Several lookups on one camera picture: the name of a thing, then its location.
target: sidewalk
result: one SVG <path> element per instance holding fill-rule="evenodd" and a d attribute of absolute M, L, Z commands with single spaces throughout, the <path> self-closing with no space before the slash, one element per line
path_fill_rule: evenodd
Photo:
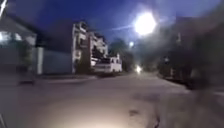
<path fill-rule="evenodd" d="M 94 80 L 96 78 L 96 76 L 90 75 L 42 76 L 37 80 L 36 84 L 70 84 L 84 82 L 87 80 Z"/>

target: street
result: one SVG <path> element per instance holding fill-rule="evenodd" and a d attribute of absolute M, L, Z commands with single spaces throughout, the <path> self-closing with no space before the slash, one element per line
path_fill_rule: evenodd
<path fill-rule="evenodd" d="M 7 128 L 223 128 L 223 103 L 153 74 L 0 90 Z"/>

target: wall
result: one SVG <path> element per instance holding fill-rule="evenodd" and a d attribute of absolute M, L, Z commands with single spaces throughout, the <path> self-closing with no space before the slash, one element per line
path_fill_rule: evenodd
<path fill-rule="evenodd" d="M 72 55 L 68 53 L 44 50 L 43 74 L 72 73 Z"/>

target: tree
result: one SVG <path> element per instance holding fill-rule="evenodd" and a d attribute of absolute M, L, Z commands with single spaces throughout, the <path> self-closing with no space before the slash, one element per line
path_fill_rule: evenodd
<path fill-rule="evenodd" d="M 92 50 L 93 58 L 101 59 L 103 58 L 103 53 L 101 53 L 96 46 L 93 47 Z"/>
<path fill-rule="evenodd" d="M 134 55 L 129 50 L 127 43 L 121 38 L 115 39 L 109 46 L 109 55 L 117 56 L 117 54 L 121 57 L 123 70 L 127 72 L 131 71 L 134 63 Z"/>
<path fill-rule="evenodd" d="M 109 54 L 111 56 L 116 56 L 117 54 L 122 54 L 127 51 L 128 45 L 121 38 L 116 38 L 109 46 Z"/>

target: bright light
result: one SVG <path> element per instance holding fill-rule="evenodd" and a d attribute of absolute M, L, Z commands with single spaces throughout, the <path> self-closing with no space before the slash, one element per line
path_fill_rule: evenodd
<path fill-rule="evenodd" d="M 129 47 L 130 47 L 130 48 L 132 48 L 134 45 L 135 45 L 134 42 L 130 42 L 130 43 L 129 43 Z"/>
<path fill-rule="evenodd" d="M 156 20 L 154 19 L 152 13 L 150 12 L 145 12 L 139 15 L 134 24 L 135 31 L 140 36 L 145 36 L 152 33 L 156 28 L 156 26 L 157 26 Z"/>
<path fill-rule="evenodd" d="M 142 72 L 142 68 L 141 68 L 140 66 L 137 65 L 135 71 L 136 71 L 138 74 L 140 74 L 140 73 Z"/>
<path fill-rule="evenodd" d="M 7 0 L 4 0 L 2 3 L 1 3 L 1 9 L 0 9 L 0 18 L 2 17 L 2 14 L 6 8 L 6 5 L 7 5 Z"/>

